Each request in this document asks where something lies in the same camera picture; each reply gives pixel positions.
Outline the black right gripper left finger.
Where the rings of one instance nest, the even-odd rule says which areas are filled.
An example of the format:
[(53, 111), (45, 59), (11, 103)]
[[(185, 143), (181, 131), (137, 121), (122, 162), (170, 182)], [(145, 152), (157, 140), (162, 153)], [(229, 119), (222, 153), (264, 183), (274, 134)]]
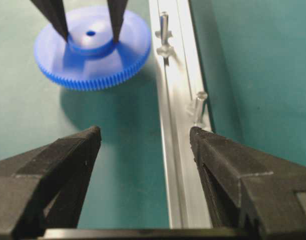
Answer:
[(76, 228), (100, 147), (92, 126), (0, 160), (0, 240)]

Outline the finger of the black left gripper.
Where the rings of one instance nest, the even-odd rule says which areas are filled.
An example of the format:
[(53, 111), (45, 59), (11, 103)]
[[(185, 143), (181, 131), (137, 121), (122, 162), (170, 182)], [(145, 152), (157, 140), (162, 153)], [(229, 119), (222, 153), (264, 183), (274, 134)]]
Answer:
[(127, 0), (107, 0), (110, 14), (110, 21), (115, 43), (119, 41), (119, 35), (124, 20), (124, 12), (127, 6)]
[(65, 15), (64, 3), (62, 0), (31, 0), (31, 3), (43, 14), (52, 24), (56, 32), (68, 40), (68, 25)]

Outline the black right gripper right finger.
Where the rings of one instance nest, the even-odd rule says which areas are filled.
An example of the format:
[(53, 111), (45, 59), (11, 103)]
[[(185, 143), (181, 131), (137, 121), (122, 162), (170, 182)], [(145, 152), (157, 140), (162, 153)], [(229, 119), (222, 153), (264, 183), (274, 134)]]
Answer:
[(306, 166), (199, 127), (190, 144), (215, 227), (252, 240), (306, 240)]

